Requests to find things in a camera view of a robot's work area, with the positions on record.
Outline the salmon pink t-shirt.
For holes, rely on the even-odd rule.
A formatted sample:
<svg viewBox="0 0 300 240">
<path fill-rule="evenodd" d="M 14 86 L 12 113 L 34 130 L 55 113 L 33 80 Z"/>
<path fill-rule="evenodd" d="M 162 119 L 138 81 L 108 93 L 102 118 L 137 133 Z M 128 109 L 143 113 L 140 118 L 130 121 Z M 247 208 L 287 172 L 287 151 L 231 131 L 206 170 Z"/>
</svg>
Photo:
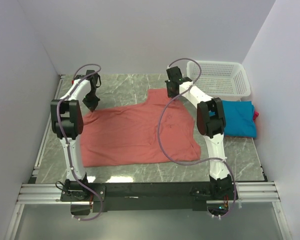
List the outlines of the salmon pink t-shirt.
<svg viewBox="0 0 300 240">
<path fill-rule="evenodd" d="M 164 88 L 150 89 L 145 102 L 105 108 L 83 117 L 80 137 L 84 167 L 165 163 L 201 157 L 194 118 L 179 100 L 169 102 Z"/>
</svg>

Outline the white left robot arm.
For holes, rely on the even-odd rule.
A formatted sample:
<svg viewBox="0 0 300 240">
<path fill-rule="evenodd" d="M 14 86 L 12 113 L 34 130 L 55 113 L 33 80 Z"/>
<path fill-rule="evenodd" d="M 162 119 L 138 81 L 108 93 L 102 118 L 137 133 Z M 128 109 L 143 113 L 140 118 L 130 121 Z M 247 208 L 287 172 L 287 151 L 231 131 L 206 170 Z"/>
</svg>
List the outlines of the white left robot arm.
<svg viewBox="0 0 300 240">
<path fill-rule="evenodd" d="M 66 162 L 66 180 L 62 192 L 78 201 L 87 198 L 102 199 L 89 186 L 80 147 L 84 129 L 80 104 L 83 103 L 90 111 L 94 111 L 100 101 L 96 96 L 96 90 L 100 86 L 99 72 L 87 70 L 86 76 L 75 77 L 71 88 L 61 98 L 50 103 L 51 128 L 60 140 Z"/>
</svg>

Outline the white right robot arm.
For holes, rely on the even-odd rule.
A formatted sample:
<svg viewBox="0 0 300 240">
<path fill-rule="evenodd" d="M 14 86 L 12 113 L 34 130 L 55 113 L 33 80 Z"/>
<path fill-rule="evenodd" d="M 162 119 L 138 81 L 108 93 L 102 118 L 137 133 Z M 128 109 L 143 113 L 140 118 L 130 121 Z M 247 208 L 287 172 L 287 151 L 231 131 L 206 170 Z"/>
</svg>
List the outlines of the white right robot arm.
<svg viewBox="0 0 300 240">
<path fill-rule="evenodd" d="M 226 118 L 220 98 L 213 98 L 200 90 L 193 80 L 183 77 L 179 67 L 166 70 L 168 80 L 165 81 L 167 96 L 171 101 L 179 97 L 186 98 L 196 108 L 196 125 L 204 137 L 208 158 L 189 161 L 175 161 L 180 165 L 195 165 L 210 162 L 209 190 L 199 191 L 212 200 L 237 199 L 237 186 L 234 174 L 227 164 L 224 149 L 224 131 Z"/>
</svg>

